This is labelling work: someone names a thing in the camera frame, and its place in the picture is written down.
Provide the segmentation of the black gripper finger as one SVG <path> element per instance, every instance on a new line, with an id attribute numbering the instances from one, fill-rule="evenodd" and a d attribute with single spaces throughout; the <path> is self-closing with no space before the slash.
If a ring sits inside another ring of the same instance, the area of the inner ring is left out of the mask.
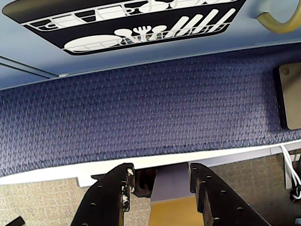
<path id="1" fill-rule="evenodd" d="M 190 192 L 205 226 L 269 226 L 223 179 L 201 163 L 190 164 Z"/>
<path id="2" fill-rule="evenodd" d="M 93 175 L 71 222 L 73 226 L 122 226 L 130 210 L 130 194 L 135 191 L 135 169 L 123 163 L 104 175 Z"/>

